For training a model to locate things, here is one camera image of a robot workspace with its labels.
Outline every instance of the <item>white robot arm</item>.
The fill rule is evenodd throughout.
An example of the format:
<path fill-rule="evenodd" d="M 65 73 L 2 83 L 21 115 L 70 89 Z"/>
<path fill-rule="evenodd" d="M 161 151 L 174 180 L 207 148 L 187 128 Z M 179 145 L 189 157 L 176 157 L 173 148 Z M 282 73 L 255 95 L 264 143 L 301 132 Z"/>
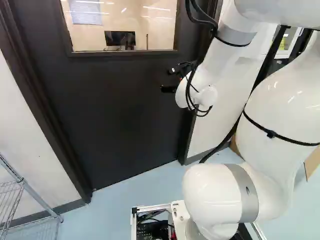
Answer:
<path fill-rule="evenodd" d="M 234 0 L 217 37 L 192 79 L 190 96 L 203 109 L 219 98 L 215 88 L 233 70 L 261 23 L 320 29 L 320 1 Z M 198 239 L 228 240 L 238 223 L 270 220 L 290 206 L 294 180 L 320 144 L 320 36 L 296 60 L 265 79 L 248 100 L 236 132 L 243 164 L 197 164 L 183 178 L 184 202 Z M 187 80 L 176 92 L 185 108 Z M 186 238 L 194 234 L 186 229 Z"/>

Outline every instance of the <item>light blue floor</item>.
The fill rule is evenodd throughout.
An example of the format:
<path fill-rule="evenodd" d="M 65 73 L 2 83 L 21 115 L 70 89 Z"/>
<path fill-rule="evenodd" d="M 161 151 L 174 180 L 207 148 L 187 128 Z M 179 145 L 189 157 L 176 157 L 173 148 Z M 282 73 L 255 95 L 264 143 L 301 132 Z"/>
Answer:
<path fill-rule="evenodd" d="M 242 160 L 227 148 L 208 162 Z M 96 191 L 89 205 L 63 215 L 59 240 L 130 240 L 131 208 L 182 200 L 182 178 L 189 167 L 174 161 Z"/>

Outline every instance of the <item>glass pane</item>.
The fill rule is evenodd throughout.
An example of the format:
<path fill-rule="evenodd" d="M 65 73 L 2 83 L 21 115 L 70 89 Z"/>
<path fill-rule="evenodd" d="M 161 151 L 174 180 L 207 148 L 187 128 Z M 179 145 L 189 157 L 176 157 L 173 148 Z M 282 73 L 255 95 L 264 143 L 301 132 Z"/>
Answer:
<path fill-rule="evenodd" d="M 73 51 L 173 50 L 177 0 L 61 0 Z"/>
<path fill-rule="evenodd" d="M 276 35 L 278 34 L 279 30 L 280 30 L 280 25 L 278 25 L 278 27 L 275 30 L 275 34 L 273 36 L 273 40 L 275 40 Z M 280 47 L 278 50 L 283 51 L 283 50 L 289 50 L 290 49 L 290 45 L 292 43 L 292 40 L 294 39 L 294 36 L 297 32 L 297 27 L 292 26 L 291 28 L 288 28 L 287 30 L 285 30 L 285 33 L 283 35 Z"/>

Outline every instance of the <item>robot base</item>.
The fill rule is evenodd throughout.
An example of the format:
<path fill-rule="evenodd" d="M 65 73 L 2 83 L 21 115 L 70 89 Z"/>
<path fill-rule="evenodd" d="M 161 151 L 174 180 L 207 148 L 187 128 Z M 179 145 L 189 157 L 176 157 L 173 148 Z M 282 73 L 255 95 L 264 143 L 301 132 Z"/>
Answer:
<path fill-rule="evenodd" d="M 208 240 L 199 231 L 195 222 L 190 219 L 183 200 L 172 202 L 171 211 L 175 234 L 178 240 Z M 216 225 L 212 228 L 210 239 L 229 240 L 231 238 L 229 236 L 237 232 L 238 225 L 238 223 Z"/>

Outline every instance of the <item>wire shelf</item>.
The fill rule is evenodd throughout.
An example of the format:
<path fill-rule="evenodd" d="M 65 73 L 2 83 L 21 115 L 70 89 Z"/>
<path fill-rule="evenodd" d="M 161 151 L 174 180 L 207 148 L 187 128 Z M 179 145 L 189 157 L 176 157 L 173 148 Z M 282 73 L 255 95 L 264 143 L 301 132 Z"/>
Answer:
<path fill-rule="evenodd" d="M 6 240 L 57 240 L 59 223 L 50 216 L 15 226 L 8 230 Z"/>
<path fill-rule="evenodd" d="M 0 183 L 0 240 L 6 238 L 23 191 L 24 185 L 22 183 L 16 181 Z"/>

